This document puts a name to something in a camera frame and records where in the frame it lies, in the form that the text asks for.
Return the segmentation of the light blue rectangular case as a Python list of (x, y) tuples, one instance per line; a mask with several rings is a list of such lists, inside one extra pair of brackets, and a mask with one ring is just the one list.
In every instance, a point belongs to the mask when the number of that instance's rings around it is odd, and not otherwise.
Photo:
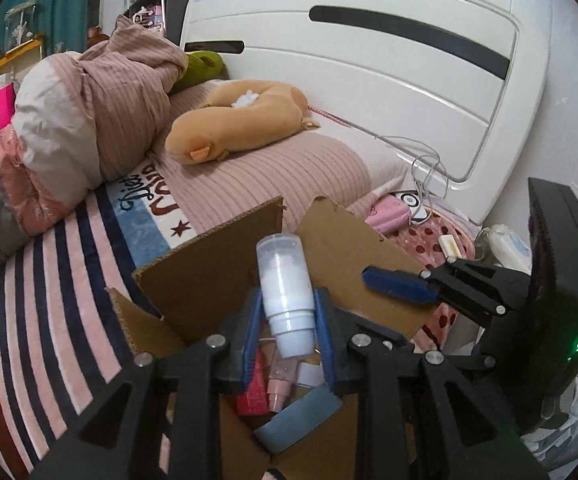
[(254, 437), (271, 454), (280, 454), (327, 422), (342, 404), (327, 386), (318, 386), (254, 430)]

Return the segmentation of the white jar with blue lid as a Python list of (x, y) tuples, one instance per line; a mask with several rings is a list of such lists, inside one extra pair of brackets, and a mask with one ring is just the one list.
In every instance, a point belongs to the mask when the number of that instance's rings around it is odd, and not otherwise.
[(315, 301), (300, 237), (278, 233), (257, 242), (263, 308), (284, 359), (315, 351)]

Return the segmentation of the red small box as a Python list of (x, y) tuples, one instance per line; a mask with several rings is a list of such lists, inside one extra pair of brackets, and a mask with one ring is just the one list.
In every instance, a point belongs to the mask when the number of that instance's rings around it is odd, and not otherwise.
[(255, 356), (253, 376), (244, 394), (236, 396), (236, 412), (239, 417), (263, 416), (268, 413), (268, 398), (264, 379), (263, 356)]

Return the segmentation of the pink pouch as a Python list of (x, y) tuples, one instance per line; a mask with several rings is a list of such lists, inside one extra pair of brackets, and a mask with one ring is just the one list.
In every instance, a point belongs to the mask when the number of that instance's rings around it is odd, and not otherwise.
[(390, 235), (408, 226), (411, 220), (409, 207), (399, 198), (388, 194), (371, 206), (365, 222), (382, 235)]

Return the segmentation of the brown cardboard box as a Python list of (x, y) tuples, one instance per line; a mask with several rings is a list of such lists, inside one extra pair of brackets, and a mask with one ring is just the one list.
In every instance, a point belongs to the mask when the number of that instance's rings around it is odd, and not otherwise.
[(278, 231), (282, 216), (279, 200), (270, 200), (138, 270), (136, 284), (154, 314), (111, 289), (132, 352), (170, 356), (216, 333), (247, 292), (261, 298), (260, 335), (279, 337), (292, 359), (315, 351), (312, 292), (319, 286), (337, 307), (405, 338), (430, 321), (432, 304), (389, 299), (362, 280), (366, 266), (417, 273), (423, 267), (415, 255), (325, 197), (313, 201), (295, 234)]

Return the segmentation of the pink ribbed pillow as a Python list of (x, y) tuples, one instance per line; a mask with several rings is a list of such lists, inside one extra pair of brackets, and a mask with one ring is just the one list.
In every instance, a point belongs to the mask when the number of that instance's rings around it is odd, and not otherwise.
[(278, 196), (286, 207), (285, 231), (295, 229), (319, 196), (364, 219), (379, 197), (403, 185), (409, 165), (369, 134), (325, 117), (318, 121), (318, 129), (196, 166), (183, 166), (167, 154), (169, 131), (163, 130), (149, 159), (197, 233)]

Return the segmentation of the striped fleece blanket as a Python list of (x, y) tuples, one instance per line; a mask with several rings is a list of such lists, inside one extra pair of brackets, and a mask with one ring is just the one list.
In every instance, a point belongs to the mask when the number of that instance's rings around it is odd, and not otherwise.
[(131, 351), (117, 289), (195, 231), (151, 160), (99, 186), (0, 266), (0, 473), (26, 478)]

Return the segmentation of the white bed headboard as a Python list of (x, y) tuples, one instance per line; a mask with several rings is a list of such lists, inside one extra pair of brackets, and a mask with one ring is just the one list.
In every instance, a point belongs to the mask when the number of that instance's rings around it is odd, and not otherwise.
[(181, 44), (300, 88), (479, 223), (532, 129), (550, 33), (525, 0), (189, 0)]

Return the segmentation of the tan plush toy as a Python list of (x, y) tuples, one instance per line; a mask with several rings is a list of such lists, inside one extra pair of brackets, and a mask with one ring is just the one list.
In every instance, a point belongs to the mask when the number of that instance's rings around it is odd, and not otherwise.
[(213, 88), (197, 110), (176, 118), (164, 146), (180, 164), (199, 165), (318, 127), (307, 97), (292, 84), (231, 80)]

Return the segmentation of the rolled striped pink duvet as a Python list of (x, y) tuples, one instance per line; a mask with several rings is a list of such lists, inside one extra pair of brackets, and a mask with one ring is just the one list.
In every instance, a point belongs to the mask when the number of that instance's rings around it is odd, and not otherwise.
[(0, 265), (145, 158), (187, 67), (180, 47), (121, 16), (108, 40), (27, 73), (0, 130)]

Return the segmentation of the pink gift bag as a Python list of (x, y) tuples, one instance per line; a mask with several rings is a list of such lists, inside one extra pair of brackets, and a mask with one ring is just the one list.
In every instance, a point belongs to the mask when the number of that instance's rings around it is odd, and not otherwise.
[(0, 88), (0, 130), (10, 124), (15, 114), (16, 90), (14, 84)]

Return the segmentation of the yellow shelf table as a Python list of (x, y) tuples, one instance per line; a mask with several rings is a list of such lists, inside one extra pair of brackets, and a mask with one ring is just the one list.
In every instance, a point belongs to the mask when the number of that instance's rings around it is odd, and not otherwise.
[(44, 36), (35, 36), (22, 46), (0, 57), (0, 88), (14, 84), (16, 95), (24, 76), (38, 64), (44, 56)]

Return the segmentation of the glass fish tank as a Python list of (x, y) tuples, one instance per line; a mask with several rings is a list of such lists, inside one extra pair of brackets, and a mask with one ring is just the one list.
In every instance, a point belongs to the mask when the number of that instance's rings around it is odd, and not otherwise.
[(4, 16), (6, 52), (14, 50), (36, 35), (36, 10), (39, 0), (27, 0), (9, 9)]

